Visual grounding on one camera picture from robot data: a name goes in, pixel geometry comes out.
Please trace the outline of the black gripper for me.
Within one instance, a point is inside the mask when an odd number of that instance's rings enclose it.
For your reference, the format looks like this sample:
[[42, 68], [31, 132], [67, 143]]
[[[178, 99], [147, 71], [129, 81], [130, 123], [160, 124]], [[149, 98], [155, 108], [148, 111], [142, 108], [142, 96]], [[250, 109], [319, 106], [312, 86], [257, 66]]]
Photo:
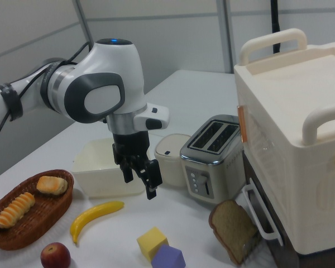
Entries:
[[113, 134], [113, 155], [117, 165], [122, 165], [125, 183], [133, 180], [132, 168], [137, 168], [136, 174], [142, 180], [148, 200], [156, 197], [156, 190], [162, 184], [159, 163], [156, 159], [149, 160], [149, 134], [140, 131], [129, 135]]

